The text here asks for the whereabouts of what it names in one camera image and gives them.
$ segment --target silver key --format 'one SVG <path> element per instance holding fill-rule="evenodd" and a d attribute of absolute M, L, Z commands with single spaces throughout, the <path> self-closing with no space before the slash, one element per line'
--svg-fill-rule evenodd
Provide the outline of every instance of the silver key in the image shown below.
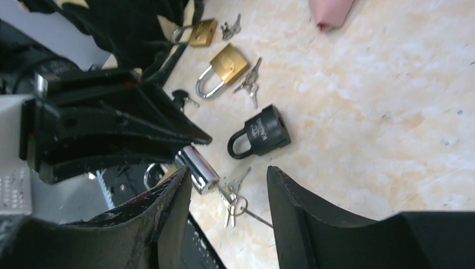
<path fill-rule="evenodd" d="M 223 33 L 223 40 L 228 41 L 233 37 L 235 34 L 241 31 L 241 13 L 238 14 L 236 22 L 229 27 L 227 22 L 224 25 L 221 25 L 221 31 Z"/>
<path fill-rule="evenodd" d="M 185 98 L 185 102 L 192 103 L 194 106 L 199 108 L 199 104 L 195 100 L 191 99 L 190 97 Z"/>
<path fill-rule="evenodd" d="M 233 94 L 235 94 L 237 91 L 241 89 L 246 89 L 248 92 L 251 92 L 253 90 L 254 85 L 257 85 L 255 82 L 257 81 L 257 78 L 259 77 L 258 71 L 259 71 L 260 63 L 262 63 L 262 57 L 259 57 L 253 69 L 251 69 L 251 71 L 247 73 L 246 77 L 244 78 L 244 81 L 242 81 L 241 84 L 234 91 L 232 91 Z"/>
<path fill-rule="evenodd" d="M 259 85 L 253 84 L 252 89 L 249 91 L 249 97 L 251 97 L 254 109 L 257 109 L 257 90 L 259 90 Z"/>
<path fill-rule="evenodd" d="M 253 69 L 251 69 L 251 72 L 246 75 L 245 83 L 247 85 L 252 86 L 257 81 L 257 78 L 259 77 L 258 71 L 260 63 L 262 63 L 262 57 L 259 57 L 257 63 L 254 65 Z"/>
<path fill-rule="evenodd" d="M 230 206 L 230 210 L 229 210 L 229 215 L 230 215 L 230 218 L 231 218 L 231 228 L 234 228 L 234 226 L 236 226 L 236 217 L 234 216 L 234 212 L 236 211 L 236 207 L 235 207 L 235 202 L 236 202 L 236 195 L 234 193 L 231 194 L 231 198 L 232 198 L 232 204 Z"/>
<path fill-rule="evenodd" d="M 216 188 L 218 189 L 218 192 L 220 193 L 221 199 L 223 201 L 226 201 L 227 203 L 232 202 L 232 198 L 230 194 L 232 191 L 229 190 L 227 187 L 227 184 L 225 183 L 224 186 L 222 186 L 220 183 L 216 184 Z"/>
<path fill-rule="evenodd" d="M 227 225 L 229 224 L 229 217 L 231 215 L 231 212 L 230 212 L 229 208 L 227 207 L 227 205 L 225 205 L 225 206 L 226 206 L 226 212 L 225 212 L 225 216 L 224 216 L 224 228 L 226 228 Z"/>
<path fill-rule="evenodd" d="M 224 202 L 224 205 L 225 205 L 225 209 L 226 209 L 226 212 L 225 212 L 225 219 L 224 219 L 224 228 L 226 228 L 229 224 L 229 220 L 231 219 L 231 227 L 234 227 L 235 225 L 235 217 L 234 217 L 234 211 L 236 210 L 235 206 L 234 206 L 234 203 L 236 201 L 236 194 L 234 193 L 231 193 L 230 194 L 230 197 L 232 199 L 232 203 L 229 203 L 225 198 L 224 196 L 221 196 L 221 199 L 223 200 Z"/>
<path fill-rule="evenodd" d="M 251 172 L 251 167 L 248 167 L 246 172 L 244 172 L 242 175 L 240 175 L 239 177 L 237 177 L 233 180 L 230 180 L 226 184 L 229 191 L 232 192 L 233 194 L 238 193 L 239 190 L 241 189 L 241 183 L 249 175 L 250 172 Z"/>

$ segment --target white object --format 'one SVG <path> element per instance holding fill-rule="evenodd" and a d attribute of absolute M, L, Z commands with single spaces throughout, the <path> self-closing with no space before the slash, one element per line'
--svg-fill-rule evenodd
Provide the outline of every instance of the white object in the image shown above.
<path fill-rule="evenodd" d="M 0 215 L 32 212 L 30 168 L 22 167 L 0 178 Z"/>

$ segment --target metal rod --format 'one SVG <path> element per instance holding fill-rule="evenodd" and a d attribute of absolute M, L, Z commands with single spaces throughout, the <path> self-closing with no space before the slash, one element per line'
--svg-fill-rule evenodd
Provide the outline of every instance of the metal rod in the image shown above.
<path fill-rule="evenodd" d="M 256 220 L 262 222 L 263 224 L 266 224 L 267 226 L 271 227 L 272 229 L 274 229 L 274 227 L 272 226 L 272 224 L 268 223 L 265 219 L 259 217 L 258 215 L 252 213 L 251 211 L 249 211 L 247 208 L 244 208 L 244 206 L 241 206 L 241 210 L 248 214 L 249 216 L 255 218 Z"/>

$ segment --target black padlock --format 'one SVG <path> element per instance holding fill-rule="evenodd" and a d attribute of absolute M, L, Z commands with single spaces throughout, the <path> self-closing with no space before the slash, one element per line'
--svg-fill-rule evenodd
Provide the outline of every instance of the black padlock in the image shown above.
<path fill-rule="evenodd" d="M 251 148 L 242 153 L 235 153 L 234 142 L 244 134 L 247 134 Z M 244 123 L 244 128 L 231 136 L 227 143 L 227 152 L 234 159 L 240 160 L 252 154 L 262 156 L 277 148 L 287 146 L 290 142 L 281 114 L 274 105 L 270 105 L 248 119 Z"/>

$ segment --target black handle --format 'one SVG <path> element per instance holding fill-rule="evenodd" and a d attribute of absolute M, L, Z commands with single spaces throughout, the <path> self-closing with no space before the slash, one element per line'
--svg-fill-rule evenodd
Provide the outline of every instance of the black handle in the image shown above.
<path fill-rule="evenodd" d="M 236 140 L 244 134 L 246 134 L 246 131 L 244 129 L 241 129 L 237 133 L 232 135 L 231 138 L 229 138 L 229 141 L 227 142 L 227 153 L 229 153 L 229 155 L 231 155 L 231 157 L 233 157 L 236 160 L 244 159 L 244 158 L 249 157 L 253 154 L 252 148 L 250 148 L 248 151 L 244 151 L 244 152 L 239 153 L 239 154 L 234 152 L 234 149 L 233 149 L 234 142 L 236 142 Z"/>

